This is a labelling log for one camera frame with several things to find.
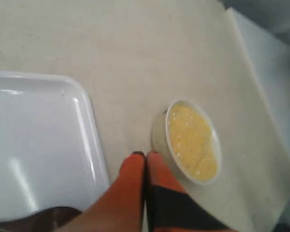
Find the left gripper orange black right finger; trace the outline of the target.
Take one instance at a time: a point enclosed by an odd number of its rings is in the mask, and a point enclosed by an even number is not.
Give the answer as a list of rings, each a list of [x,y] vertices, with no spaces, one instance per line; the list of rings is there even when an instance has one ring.
[[[151,151],[146,156],[147,221],[150,232],[232,232],[201,208],[183,189],[164,162]]]

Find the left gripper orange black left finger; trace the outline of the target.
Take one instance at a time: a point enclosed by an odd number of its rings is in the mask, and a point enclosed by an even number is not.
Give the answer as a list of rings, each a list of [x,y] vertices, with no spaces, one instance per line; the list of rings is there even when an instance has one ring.
[[[145,199],[145,155],[125,158],[110,188],[85,212],[57,232],[140,232]]]

